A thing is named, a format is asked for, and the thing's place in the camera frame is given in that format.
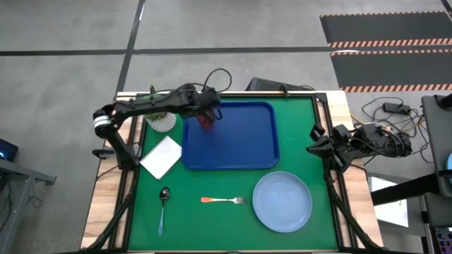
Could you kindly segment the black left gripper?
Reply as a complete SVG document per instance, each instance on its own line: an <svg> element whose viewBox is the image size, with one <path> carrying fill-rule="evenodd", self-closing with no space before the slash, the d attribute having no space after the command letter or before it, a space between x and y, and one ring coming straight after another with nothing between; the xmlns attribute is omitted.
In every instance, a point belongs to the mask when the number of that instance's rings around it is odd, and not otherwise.
<svg viewBox="0 0 452 254"><path fill-rule="evenodd" d="M214 88L205 88L197 92L193 85L187 85L186 91L189 96L189 109L186 118L196 117L199 123L205 123L205 112L210 109L210 118L212 121L222 119L222 112L217 106L220 105L220 96Z"/></svg>

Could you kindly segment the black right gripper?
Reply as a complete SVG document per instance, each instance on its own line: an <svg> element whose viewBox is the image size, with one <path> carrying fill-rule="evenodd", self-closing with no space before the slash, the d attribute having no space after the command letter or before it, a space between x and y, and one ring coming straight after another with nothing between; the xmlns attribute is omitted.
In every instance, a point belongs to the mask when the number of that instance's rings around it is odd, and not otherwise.
<svg viewBox="0 0 452 254"><path fill-rule="evenodd" d="M316 123L309 136L315 142L306 148L308 153L320 158L332 157L337 161L352 161L354 157L351 132L344 126L338 125L333 128L333 145L329 140L325 140L326 130L321 123Z"/></svg>

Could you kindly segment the red faceted cup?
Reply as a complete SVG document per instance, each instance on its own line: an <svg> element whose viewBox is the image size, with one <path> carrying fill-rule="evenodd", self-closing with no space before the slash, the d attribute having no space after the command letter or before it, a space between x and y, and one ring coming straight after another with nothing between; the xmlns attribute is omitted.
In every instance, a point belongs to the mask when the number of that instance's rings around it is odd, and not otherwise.
<svg viewBox="0 0 452 254"><path fill-rule="evenodd" d="M201 128L203 129L210 129L214 126L215 122L211 120L210 118L210 109L205 112L205 117L206 117L206 122L205 123L200 123Z"/></svg>

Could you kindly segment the light blue round plate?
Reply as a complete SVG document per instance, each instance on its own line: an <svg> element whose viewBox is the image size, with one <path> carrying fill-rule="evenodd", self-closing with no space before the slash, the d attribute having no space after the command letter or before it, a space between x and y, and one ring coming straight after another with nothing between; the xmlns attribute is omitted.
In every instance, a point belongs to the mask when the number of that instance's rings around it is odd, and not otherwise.
<svg viewBox="0 0 452 254"><path fill-rule="evenodd" d="M286 171L275 171L255 185L252 206L264 226L286 234L301 229L309 221L313 201L300 178Z"/></svg>

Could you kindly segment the orange-handled metal fork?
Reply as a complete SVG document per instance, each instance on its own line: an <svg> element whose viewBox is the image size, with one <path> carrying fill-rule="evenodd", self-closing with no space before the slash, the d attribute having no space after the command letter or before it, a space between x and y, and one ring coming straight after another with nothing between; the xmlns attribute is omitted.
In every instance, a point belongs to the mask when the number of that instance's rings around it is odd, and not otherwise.
<svg viewBox="0 0 452 254"><path fill-rule="evenodd" d="M244 204L246 203L245 197L235 197L235 198L209 198L209 197L201 197L202 203L208 202L233 202L234 204Z"/></svg>

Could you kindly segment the teal-handled metal spoon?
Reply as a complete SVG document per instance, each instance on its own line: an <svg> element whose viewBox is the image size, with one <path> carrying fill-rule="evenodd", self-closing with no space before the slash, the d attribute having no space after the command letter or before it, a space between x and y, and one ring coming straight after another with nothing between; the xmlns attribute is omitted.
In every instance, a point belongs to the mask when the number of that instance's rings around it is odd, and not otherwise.
<svg viewBox="0 0 452 254"><path fill-rule="evenodd" d="M165 201L169 199L170 189L167 186L165 186L160 191L159 196L160 196L160 201L162 203L162 207L161 207L160 221L159 221L159 225L158 225L157 235L158 236L163 236L163 233L164 233Z"/></svg>

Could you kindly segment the dark blue plastic tray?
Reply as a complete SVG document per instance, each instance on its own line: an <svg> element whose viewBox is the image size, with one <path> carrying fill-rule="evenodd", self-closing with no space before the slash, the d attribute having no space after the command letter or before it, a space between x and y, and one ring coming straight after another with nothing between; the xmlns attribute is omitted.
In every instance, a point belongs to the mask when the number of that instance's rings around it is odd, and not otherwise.
<svg viewBox="0 0 452 254"><path fill-rule="evenodd" d="M220 105L222 118L208 129L184 121L182 161L191 170L270 169L280 159L274 108L262 101Z"/></svg>

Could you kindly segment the succulent in white patterned pot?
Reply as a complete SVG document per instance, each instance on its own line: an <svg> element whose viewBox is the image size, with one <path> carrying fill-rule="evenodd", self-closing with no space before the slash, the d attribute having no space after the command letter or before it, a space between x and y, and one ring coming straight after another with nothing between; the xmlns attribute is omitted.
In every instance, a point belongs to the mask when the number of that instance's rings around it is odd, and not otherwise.
<svg viewBox="0 0 452 254"><path fill-rule="evenodd" d="M166 133L175 127L177 117L173 113L158 112L146 114L145 120L154 131Z"/></svg>

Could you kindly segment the white spiral notepad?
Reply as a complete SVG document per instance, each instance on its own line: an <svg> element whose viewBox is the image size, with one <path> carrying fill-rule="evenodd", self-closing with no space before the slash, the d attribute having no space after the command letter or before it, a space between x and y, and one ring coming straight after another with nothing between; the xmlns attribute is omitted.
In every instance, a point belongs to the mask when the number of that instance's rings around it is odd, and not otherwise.
<svg viewBox="0 0 452 254"><path fill-rule="evenodd" d="M140 164L155 179L160 180L181 156L181 145L166 136L140 161Z"/></svg>

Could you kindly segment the black flat device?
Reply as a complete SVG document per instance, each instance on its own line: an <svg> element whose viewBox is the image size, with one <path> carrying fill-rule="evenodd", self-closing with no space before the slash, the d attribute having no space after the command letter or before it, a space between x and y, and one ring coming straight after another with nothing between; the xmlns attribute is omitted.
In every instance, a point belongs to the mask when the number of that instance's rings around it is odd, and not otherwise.
<svg viewBox="0 0 452 254"><path fill-rule="evenodd" d="M263 78L252 78L245 89L246 91L314 91L314 88L308 85L291 85L274 80Z"/></svg>

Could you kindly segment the black power adapter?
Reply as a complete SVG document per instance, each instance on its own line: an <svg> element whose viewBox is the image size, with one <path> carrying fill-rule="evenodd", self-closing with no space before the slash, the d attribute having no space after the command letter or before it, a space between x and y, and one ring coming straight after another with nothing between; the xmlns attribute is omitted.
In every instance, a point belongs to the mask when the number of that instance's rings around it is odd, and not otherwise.
<svg viewBox="0 0 452 254"><path fill-rule="evenodd" d="M411 107L405 104L396 104L396 103L390 103L390 102L384 102L382 105L382 109L386 113L392 113L392 114L402 114L402 115L409 115L411 112Z"/></svg>

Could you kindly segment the white paper sheet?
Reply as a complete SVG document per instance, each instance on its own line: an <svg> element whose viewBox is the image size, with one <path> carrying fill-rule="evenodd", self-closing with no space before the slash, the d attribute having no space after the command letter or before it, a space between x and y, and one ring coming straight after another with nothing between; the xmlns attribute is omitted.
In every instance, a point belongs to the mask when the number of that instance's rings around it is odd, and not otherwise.
<svg viewBox="0 0 452 254"><path fill-rule="evenodd" d="M371 192L396 185L394 182L373 176L369 178L369 183ZM407 200L375 205L374 211L378 220L406 228L409 227Z"/></svg>

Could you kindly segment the black orange-striped floor mat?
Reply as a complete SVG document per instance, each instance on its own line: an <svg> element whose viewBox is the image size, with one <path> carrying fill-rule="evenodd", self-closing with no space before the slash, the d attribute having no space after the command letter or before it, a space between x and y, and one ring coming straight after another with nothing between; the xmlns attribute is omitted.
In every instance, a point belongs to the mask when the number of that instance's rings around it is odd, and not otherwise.
<svg viewBox="0 0 452 254"><path fill-rule="evenodd" d="M331 61L348 93L452 91L452 49L333 52Z"/></svg>
<svg viewBox="0 0 452 254"><path fill-rule="evenodd" d="M326 14L320 20L332 48L452 45L452 20L443 11Z"/></svg>

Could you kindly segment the green table mat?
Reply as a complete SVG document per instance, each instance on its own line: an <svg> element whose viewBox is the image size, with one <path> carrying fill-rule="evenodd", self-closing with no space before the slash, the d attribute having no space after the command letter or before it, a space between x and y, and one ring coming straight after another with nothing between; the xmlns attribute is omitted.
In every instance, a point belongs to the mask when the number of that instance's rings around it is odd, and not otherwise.
<svg viewBox="0 0 452 254"><path fill-rule="evenodd" d="M251 202L202 203L201 197L252 196L266 174L257 170L193 171L177 162L160 180L146 169L138 175L136 200L129 234L129 250L335 250L338 247L328 191L320 158L309 154L310 130L316 115L308 97L271 97L280 146L276 171L299 177L313 198L309 221L292 233L278 233L256 217ZM167 186L164 233L157 235Z"/></svg>

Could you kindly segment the grey side table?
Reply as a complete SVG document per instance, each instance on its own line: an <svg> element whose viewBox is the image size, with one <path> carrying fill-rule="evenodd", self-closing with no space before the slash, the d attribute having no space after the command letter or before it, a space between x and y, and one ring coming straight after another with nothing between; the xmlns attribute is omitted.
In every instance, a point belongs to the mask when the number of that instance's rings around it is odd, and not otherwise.
<svg viewBox="0 0 452 254"><path fill-rule="evenodd" d="M4 182L7 192L5 216L0 208L0 254L9 254L35 182L54 185L57 177L4 159L0 159L0 173L4 173L0 189Z"/></svg>

